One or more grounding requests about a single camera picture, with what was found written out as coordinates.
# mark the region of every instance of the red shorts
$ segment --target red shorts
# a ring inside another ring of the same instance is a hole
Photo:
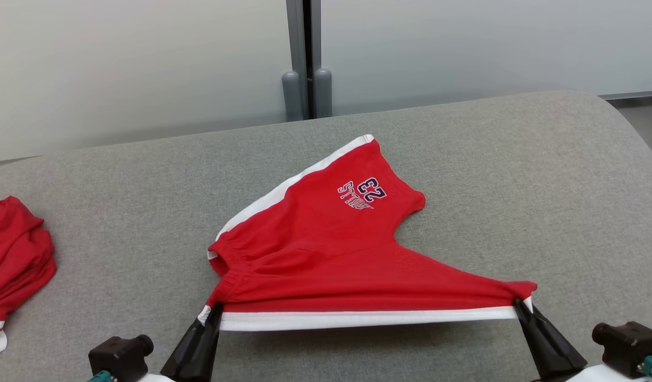
[[[234,216],[209,247],[221,329],[272,331],[515,318],[530,281],[498,281],[394,239],[425,196],[394,174],[370,135],[287,179]]]

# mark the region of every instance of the gray fabric surface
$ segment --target gray fabric surface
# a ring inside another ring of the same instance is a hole
[[[110,336],[151,336],[157,372],[218,281],[205,249],[231,216],[372,133],[426,194],[399,241],[503,280],[591,363],[598,322],[652,327],[652,152],[597,97],[543,92],[113,145],[0,168],[59,271],[6,323],[0,380],[86,380]],[[214,380],[532,380],[516,321],[222,334]]]

